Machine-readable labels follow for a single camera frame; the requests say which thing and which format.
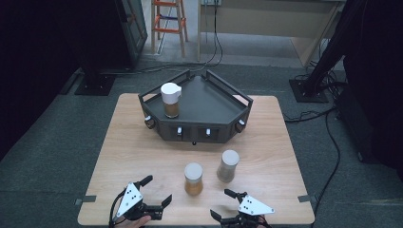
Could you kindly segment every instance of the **hexagonal tray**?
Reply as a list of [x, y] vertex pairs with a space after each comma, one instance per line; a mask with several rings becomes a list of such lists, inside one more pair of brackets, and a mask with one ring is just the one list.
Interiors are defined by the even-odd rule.
[[[173, 119], [163, 111], [160, 88], [165, 83], [182, 87], [180, 114]], [[139, 95], [145, 124], [156, 129], [164, 140], [226, 143], [246, 126], [253, 100], [212, 71], [196, 76], [186, 70], [165, 83]], [[145, 101], [148, 94], [155, 95]]]

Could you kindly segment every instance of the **table top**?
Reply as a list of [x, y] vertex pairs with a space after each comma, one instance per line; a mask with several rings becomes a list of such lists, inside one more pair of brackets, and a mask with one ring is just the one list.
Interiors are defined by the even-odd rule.
[[[96, 163], [78, 222], [107, 225], [110, 207], [130, 181], [148, 175], [154, 180], [140, 189], [147, 205], [161, 205], [172, 194], [162, 220], [147, 225], [219, 225], [210, 209], [223, 218], [238, 214], [239, 203], [223, 193], [225, 188], [247, 192], [275, 209], [266, 215], [269, 224], [309, 224], [315, 217], [278, 100], [272, 96], [250, 96], [252, 110], [246, 128], [227, 143], [166, 142], [144, 124], [138, 94], [123, 94], [116, 105]], [[236, 150], [240, 162], [235, 178], [223, 183], [217, 178], [222, 152]], [[203, 190], [191, 197], [184, 191], [184, 168], [198, 162], [203, 168]]]

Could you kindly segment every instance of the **gray carpet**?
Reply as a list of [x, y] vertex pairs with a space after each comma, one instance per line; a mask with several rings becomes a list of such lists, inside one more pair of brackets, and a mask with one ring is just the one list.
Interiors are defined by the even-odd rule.
[[[137, 68], [159, 64], [163, 63], [140, 61]], [[282, 112], [290, 117], [333, 105], [329, 93], [328, 104], [296, 102], [288, 80], [304, 74], [303, 68], [219, 65], [210, 69], [246, 94], [276, 96]], [[118, 75], [107, 97], [75, 96], [77, 81], [67, 95], [57, 96], [0, 163], [0, 227], [80, 227], [80, 206], [74, 201], [86, 193], [119, 96], [147, 91], [176, 73]], [[342, 78], [344, 73], [336, 74]], [[315, 227], [403, 227], [403, 183], [395, 171], [359, 162], [336, 112], [329, 115], [328, 124], [341, 160]], [[337, 158], [325, 117], [288, 123], [287, 128], [307, 191], [318, 196]]]

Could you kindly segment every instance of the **step ladder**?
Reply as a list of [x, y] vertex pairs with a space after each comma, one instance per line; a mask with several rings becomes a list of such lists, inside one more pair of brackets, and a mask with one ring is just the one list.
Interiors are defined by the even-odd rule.
[[[175, 8], [177, 16], [164, 16], [161, 15], [160, 7]], [[177, 21], [178, 28], [161, 28], [161, 20], [164, 21]], [[184, 57], [184, 43], [183, 33], [185, 41], [187, 42], [187, 28], [186, 17], [184, 16], [183, 0], [174, 0], [171, 2], [151, 0], [151, 51], [155, 54], [155, 33], [158, 33], [158, 40], [161, 40], [161, 33], [175, 33], [179, 34], [181, 41], [182, 57]]]

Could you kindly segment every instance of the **power socket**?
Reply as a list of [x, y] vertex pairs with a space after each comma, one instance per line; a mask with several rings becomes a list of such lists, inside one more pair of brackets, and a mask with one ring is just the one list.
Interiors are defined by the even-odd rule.
[[214, 6], [216, 5], [216, 2], [217, 6], [221, 6], [221, 0], [201, 0], [201, 5]]

